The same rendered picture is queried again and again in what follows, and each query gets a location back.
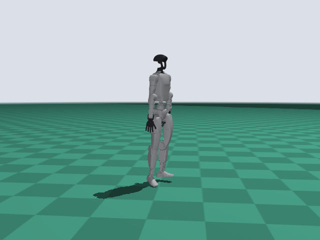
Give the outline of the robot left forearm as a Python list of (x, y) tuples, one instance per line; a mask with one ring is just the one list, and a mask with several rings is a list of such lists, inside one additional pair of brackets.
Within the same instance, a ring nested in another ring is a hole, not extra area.
[(166, 110), (167, 113), (172, 110), (172, 98), (169, 98), (168, 101), (166, 101)]

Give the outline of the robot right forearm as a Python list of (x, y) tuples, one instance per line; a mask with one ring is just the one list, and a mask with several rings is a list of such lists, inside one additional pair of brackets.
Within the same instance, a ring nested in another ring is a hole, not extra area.
[(154, 114), (154, 108), (155, 108), (155, 101), (154, 100), (154, 95), (150, 94), (149, 98), (148, 98), (148, 118), (152, 119), (153, 118), (153, 114)]

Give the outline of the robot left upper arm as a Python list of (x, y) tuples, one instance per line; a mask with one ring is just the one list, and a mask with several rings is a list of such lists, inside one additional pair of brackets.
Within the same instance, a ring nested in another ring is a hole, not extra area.
[(173, 93), (172, 92), (170, 92), (170, 89), (171, 89), (171, 76), (168, 74), (168, 76), (169, 76), (169, 99), (170, 98), (172, 98), (173, 97)]

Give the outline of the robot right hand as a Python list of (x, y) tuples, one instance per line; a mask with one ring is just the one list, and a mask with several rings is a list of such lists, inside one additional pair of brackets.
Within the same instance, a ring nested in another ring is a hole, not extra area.
[[(148, 121), (147, 121), (147, 123), (146, 123), (145, 131), (151, 133), (151, 128), (152, 128), (152, 132), (153, 132), (153, 126), (154, 126), (155, 129), (157, 129), (156, 126), (155, 126), (155, 124), (154, 124), (154, 121), (153, 121), (153, 120), (154, 120), (154, 114), (153, 114), (153, 118), (149, 118), (149, 114), (148, 114), (147, 119), (148, 119)], [(147, 127), (148, 127), (148, 129), (147, 129)], [(150, 130), (149, 130), (149, 127), (150, 127)]]

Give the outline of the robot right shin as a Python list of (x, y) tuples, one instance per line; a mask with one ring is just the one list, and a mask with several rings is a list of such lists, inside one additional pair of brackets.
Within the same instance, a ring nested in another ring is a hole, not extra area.
[(151, 145), (148, 147), (148, 166), (149, 166), (149, 178), (154, 177), (155, 166), (157, 163), (157, 150), (151, 149)]

